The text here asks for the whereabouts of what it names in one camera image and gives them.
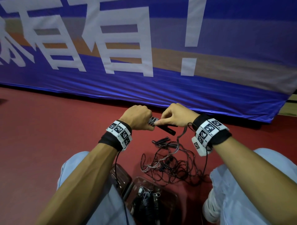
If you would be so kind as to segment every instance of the forearm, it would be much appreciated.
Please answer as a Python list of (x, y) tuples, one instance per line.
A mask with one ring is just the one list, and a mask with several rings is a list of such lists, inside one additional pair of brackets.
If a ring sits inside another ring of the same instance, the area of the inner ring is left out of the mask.
[(216, 152), (253, 205), (272, 224), (297, 221), (297, 184), (234, 138), (215, 146)]
[(54, 194), (36, 224), (80, 224), (93, 209), (117, 151), (98, 144)]

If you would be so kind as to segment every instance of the hand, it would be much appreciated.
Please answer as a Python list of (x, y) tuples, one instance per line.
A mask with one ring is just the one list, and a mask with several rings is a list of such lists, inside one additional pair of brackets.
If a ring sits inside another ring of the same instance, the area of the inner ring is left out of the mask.
[(187, 126), (193, 123), (199, 116), (198, 113), (184, 107), (179, 103), (172, 103), (162, 114), (161, 119), (155, 122), (156, 126), (164, 124), (172, 124), (177, 126)]
[(132, 130), (149, 130), (153, 131), (154, 127), (148, 125), (152, 113), (146, 106), (133, 105), (128, 108), (119, 120), (127, 123)]

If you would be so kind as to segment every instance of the person's left forearm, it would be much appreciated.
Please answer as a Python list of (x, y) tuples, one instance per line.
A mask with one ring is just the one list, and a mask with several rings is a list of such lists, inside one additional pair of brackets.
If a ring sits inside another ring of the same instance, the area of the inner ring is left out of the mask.
[(36, 224), (81, 224), (95, 206), (116, 154), (99, 143), (64, 181)]

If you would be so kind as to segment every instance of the red floor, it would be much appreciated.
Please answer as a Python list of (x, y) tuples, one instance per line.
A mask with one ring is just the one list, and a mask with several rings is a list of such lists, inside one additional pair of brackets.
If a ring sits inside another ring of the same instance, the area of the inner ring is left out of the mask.
[[(33, 224), (56, 190), (62, 164), (73, 154), (90, 151), (101, 135), (126, 108), (63, 99), (25, 91), (0, 88), (0, 224)], [(228, 126), (233, 136), (251, 149), (274, 149), (297, 164), (297, 118), (277, 116), (272, 125), (261, 130)], [(132, 176), (142, 175), (143, 153), (153, 155), (151, 140), (166, 137), (154, 132), (135, 131), (129, 148), (118, 163)], [(181, 143), (194, 151), (193, 133), (188, 131)], [(205, 158), (197, 157), (203, 168)], [(222, 164), (216, 153), (209, 155), (206, 172)], [(183, 223), (200, 224), (195, 212), (206, 199), (209, 184), (192, 188), (184, 183), (168, 186), (178, 193), (182, 203)]]

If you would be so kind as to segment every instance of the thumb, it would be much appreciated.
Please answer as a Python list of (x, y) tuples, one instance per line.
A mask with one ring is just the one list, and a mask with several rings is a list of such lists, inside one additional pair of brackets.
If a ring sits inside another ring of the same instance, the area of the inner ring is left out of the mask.
[(147, 124), (147, 125), (144, 127), (144, 129), (145, 129), (145, 130), (148, 130), (148, 131), (153, 131), (155, 128), (154, 128), (153, 126)]
[(165, 125), (165, 124), (172, 124), (171, 117), (165, 118), (165, 119), (159, 119), (158, 121), (155, 122), (155, 126), (160, 126), (160, 125)]

